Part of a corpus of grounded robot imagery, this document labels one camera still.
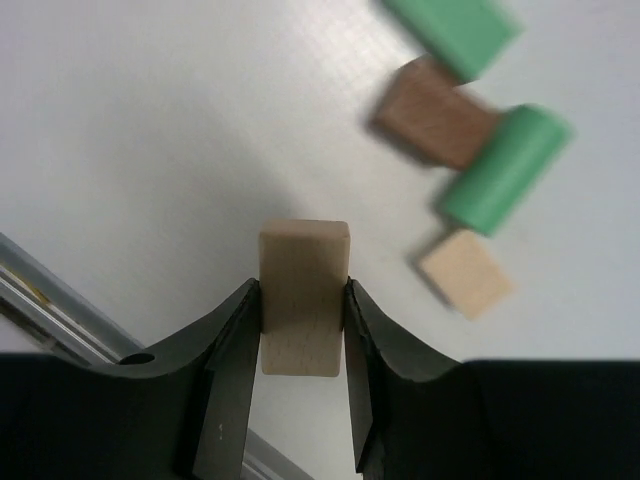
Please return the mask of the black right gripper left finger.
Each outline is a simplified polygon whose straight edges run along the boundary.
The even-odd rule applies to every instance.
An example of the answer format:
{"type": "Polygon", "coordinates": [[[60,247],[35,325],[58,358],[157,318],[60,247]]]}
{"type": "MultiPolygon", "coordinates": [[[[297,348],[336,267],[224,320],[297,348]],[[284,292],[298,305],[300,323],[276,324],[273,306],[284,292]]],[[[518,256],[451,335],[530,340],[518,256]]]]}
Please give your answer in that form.
{"type": "Polygon", "coordinates": [[[5,479],[237,479],[260,340],[248,280],[214,311],[116,364],[1,358],[5,479]]]}

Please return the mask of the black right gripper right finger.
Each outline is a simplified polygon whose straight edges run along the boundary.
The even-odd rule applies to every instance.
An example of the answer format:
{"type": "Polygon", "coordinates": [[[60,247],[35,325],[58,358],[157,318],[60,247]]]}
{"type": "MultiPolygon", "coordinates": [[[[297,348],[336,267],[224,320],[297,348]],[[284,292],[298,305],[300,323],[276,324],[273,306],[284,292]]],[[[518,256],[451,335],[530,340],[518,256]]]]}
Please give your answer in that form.
{"type": "Polygon", "coordinates": [[[635,479],[632,360],[458,362],[344,290],[356,471],[366,479],[635,479]]]}

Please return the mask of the small light wood block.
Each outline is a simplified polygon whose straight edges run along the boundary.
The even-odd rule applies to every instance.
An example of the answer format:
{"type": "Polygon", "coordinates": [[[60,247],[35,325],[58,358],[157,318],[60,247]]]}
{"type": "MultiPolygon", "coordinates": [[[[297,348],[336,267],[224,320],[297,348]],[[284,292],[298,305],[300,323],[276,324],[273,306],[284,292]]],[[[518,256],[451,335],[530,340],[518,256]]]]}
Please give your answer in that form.
{"type": "Polygon", "coordinates": [[[515,291],[515,284],[487,248],[483,237],[450,228],[420,245],[408,262],[448,308],[477,320],[515,291]]]}

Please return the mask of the green wooden cylinder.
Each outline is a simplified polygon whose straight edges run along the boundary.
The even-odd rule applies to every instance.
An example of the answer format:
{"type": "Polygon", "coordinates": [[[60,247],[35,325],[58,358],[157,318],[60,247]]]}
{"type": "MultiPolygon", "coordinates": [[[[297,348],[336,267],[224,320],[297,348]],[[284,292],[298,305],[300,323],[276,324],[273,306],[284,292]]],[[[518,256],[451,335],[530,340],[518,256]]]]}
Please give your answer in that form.
{"type": "Polygon", "coordinates": [[[438,204],[456,224],[494,235],[569,144],[570,124],[532,104],[509,109],[470,167],[438,204]]]}

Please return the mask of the brown wooden block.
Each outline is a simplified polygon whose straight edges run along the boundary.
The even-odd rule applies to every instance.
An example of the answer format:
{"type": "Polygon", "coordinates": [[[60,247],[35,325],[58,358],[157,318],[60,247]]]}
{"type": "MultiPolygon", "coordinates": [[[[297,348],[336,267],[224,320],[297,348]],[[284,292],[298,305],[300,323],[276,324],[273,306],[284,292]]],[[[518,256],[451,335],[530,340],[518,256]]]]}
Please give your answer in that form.
{"type": "Polygon", "coordinates": [[[463,88],[464,82],[423,55],[391,77],[370,128],[423,162],[463,171],[496,130],[502,113],[463,88]]]}

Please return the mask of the green rectangular block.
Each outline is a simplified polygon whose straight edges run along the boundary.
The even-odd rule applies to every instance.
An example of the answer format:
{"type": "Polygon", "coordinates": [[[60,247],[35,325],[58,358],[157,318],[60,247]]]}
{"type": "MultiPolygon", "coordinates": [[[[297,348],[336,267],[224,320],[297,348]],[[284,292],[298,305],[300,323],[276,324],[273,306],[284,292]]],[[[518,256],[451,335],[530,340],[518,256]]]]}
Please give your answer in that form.
{"type": "Polygon", "coordinates": [[[394,0],[383,5],[464,82],[479,78],[521,33],[497,1],[394,0]]]}

